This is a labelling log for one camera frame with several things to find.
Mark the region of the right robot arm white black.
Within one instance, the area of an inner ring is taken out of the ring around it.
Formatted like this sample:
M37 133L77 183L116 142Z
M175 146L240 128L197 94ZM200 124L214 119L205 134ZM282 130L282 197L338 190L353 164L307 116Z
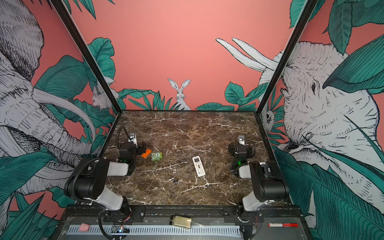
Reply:
M228 151L234 158L231 173L252 182L251 193L242 198L243 211L256 212L289 196L289 188L276 161L249 161L256 155L256 148L250 145L230 144Z

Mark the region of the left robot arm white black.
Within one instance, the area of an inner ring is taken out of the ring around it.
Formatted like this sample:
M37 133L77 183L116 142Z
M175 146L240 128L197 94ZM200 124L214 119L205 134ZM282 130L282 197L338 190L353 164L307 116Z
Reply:
M127 142L119 147L120 157L117 161L104 158L81 160L65 183L64 194L75 201L97 204L106 211L120 213L119 222L126 222L133 213L128 199L110 190L106 181L108 177L132 175L137 156L144 154L147 148L144 142Z

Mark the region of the white remote control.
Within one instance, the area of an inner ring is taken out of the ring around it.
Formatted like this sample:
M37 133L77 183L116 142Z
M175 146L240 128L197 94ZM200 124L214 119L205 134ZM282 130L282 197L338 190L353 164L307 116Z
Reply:
M205 169L203 167L201 158L199 156L195 156L195 157L192 158L192 160L193 160L194 167L195 167L195 170L196 170L196 173L197 173L198 177L205 176L206 172L205 172Z

